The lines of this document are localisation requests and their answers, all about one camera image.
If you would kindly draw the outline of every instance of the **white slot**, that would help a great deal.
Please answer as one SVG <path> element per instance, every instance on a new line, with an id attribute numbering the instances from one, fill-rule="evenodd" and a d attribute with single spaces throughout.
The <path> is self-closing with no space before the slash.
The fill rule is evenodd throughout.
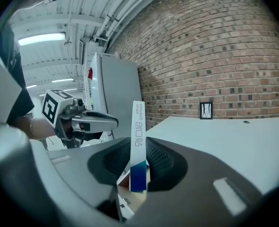
<path id="1" fill-rule="evenodd" d="M 225 178 L 215 180 L 213 186 L 231 215 L 236 216 L 246 209 L 247 205 L 245 202 L 241 200 L 234 189 L 226 182 Z"/>

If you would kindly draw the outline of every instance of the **table surface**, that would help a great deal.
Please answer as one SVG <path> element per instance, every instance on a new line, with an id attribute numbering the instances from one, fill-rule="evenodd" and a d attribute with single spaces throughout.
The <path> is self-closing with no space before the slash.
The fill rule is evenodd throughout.
<path id="1" fill-rule="evenodd" d="M 169 117 L 146 136 L 212 154 L 266 194 L 279 186 L 279 118 L 247 121 Z"/>

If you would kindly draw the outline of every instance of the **ceiling light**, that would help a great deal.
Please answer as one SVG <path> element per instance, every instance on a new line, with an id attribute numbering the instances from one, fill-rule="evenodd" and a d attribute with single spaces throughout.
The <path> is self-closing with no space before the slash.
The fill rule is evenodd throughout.
<path id="1" fill-rule="evenodd" d="M 51 82 L 73 81 L 73 80 L 74 80 L 73 78 L 67 78 L 67 79 L 61 79 L 61 80 L 54 80 L 54 81 L 51 81 Z"/>
<path id="2" fill-rule="evenodd" d="M 73 91 L 73 90 L 77 90 L 77 88 L 66 89 L 66 90 L 63 90 L 63 91 Z"/>
<path id="3" fill-rule="evenodd" d="M 20 39 L 17 42 L 20 46 L 23 46 L 23 45 L 33 44 L 33 43 L 37 43 L 37 42 L 52 41 L 52 40 L 65 40 L 65 39 L 66 39 L 65 33 L 54 33 L 54 34 L 35 35 L 32 37 Z"/>
<path id="4" fill-rule="evenodd" d="M 29 89 L 29 88 L 32 88 L 32 87 L 36 87 L 36 85 L 27 86 L 26 88 Z"/>

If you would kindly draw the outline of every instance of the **ceiling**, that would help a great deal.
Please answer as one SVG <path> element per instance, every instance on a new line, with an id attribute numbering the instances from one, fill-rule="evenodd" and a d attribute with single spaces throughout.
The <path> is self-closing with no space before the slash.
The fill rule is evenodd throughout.
<path id="1" fill-rule="evenodd" d="M 29 88 L 32 96 L 44 94 L 46 89 L 84 88 L 84 64 L 90 64 L 95 52 L 105 51 L 110 40 L 105 34 L 114 17 L 127 5 L 129 8 L 121 24 L 114 31 L 117 37 L 123 28 L 152 0 L 122 0 L 112 19 L 106 24 L 105 31 L 96 39 L 99 28 L 107 18 L 107 14 L 119 0 L 58 0 L 42 4 L 32 9 L 19 11 L 10 21 L 15 33 L 15 40 L 33 35 L 65 32 L 66 41 L 48 41 L 20 47 L 22 67 L 26 85 L 37 85 Z M 81 65 L 80 40 L 87 42 L 88 61 Z M 74 81 L 52 83 L 51 80 L 74 78 Z"/>

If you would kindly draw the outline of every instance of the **black shirt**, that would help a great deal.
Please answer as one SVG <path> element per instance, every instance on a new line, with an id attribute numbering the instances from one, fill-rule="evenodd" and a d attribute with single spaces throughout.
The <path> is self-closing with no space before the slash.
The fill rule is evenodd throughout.
<path id="1" fill-rule="evenodd" d="M 7 119 L 7 123 L 11 124 L 16 118 L 25 116 L 30 112 L 34 108 L 34 104 L 26 88 L 21 64 L 21 55 L 18 46 L 15 45 L 14 33 L 9 25 L 6 25 L 5 28 L 0 31 L 0 57 L 9 73 L 22 88 L 22 91 L 13 105 Z"/>

